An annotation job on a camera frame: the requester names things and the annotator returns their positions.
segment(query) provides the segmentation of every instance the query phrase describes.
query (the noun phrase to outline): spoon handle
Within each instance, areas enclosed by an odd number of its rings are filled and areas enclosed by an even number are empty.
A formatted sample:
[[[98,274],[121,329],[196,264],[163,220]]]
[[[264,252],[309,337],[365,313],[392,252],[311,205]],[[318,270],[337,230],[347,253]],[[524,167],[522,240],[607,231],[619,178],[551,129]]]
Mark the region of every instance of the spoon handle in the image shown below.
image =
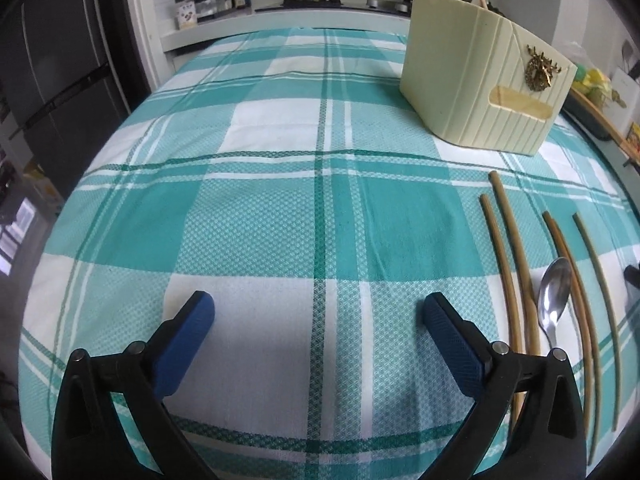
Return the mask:
[[[546,329],[546,338],[549,341],[549,347],[551,349],[556,348],[558,346],[558,340],[556,339],[556,327],[553,325],[549,325],[549,328]]]

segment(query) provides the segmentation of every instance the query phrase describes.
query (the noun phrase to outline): spoon bowl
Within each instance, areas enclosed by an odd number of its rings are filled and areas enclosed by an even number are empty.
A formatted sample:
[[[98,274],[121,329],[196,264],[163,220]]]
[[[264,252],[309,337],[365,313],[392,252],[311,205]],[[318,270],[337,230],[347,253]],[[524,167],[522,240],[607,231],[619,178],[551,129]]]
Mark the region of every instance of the spoon bowl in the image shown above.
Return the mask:
[[[549,341],[549,346],[555,348],[556,327],[558,320],[569,299],[572,269],[569,260],[558,258],[549,265],[540,282],[538,295],[538,324]]]

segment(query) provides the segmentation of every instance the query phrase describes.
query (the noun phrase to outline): kitchen counter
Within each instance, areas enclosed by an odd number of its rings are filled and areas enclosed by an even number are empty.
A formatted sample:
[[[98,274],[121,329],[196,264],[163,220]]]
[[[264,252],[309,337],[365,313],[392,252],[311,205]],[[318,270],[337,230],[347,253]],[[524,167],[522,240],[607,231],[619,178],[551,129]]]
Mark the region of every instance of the kitchen counter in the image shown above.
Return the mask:
[[[197,27],[173,30],[161,36],[164,52],[217,40],[235,34],[273,30],[276,28],[350,28],[407,35],[409,17],[385,14],[367,9],[273,9],[262,12],[238,11],[229,17],[203,23]]]

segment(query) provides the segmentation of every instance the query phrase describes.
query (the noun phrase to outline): refrigerator door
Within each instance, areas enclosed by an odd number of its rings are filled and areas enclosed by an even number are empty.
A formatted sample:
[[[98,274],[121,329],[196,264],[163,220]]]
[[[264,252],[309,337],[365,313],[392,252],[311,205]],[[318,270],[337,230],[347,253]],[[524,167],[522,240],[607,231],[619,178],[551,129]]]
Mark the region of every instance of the refrigerator door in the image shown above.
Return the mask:
[[[64,198],[126,118],[116,95],[113,78],[108,76],[25,132],[33,155]]]
[[[14,7],[0,27],[0,80],[18,124],[43,106],[24,42],[21,5]]]
[[[24,0],[24,28],[45,102],[107,61],[94,0]]]

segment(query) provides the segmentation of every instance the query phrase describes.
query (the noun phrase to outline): teal plaid tablecloth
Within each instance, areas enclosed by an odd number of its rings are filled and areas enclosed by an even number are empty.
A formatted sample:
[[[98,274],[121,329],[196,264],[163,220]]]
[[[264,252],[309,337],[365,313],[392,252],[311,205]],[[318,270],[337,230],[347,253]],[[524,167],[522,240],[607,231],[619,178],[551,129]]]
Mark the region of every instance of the teal plaid tablecloth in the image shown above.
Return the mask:
[[[417,478],[471,404],[417,327],[416,302],[440,290],[489,340],[508,340],[478,201],[482,192],[493,200],[494,169],[534,279],[556,256],[544,210],[578,260],[604,366],[598,457],[606,452],[610,331],[571,215],[592,233],[614,297],[622,426],[638,403],[639,296],[622,279],[640,260],[629,202],[563,118],[534,157],[425,132],[398,90],[404,43],[301,28],[228,38],[114,133],[60,215],[24,317],[20,404],[38,464],[49,466],[72,349],[107,354],[146,340],[201,289],[216,301],[216,322],[166,405],[217,474]],[[582,389],[572,309],[558,340]],[[116,405],[151,465],[124,401]],[[503,425],[483,467],[505,435]]]

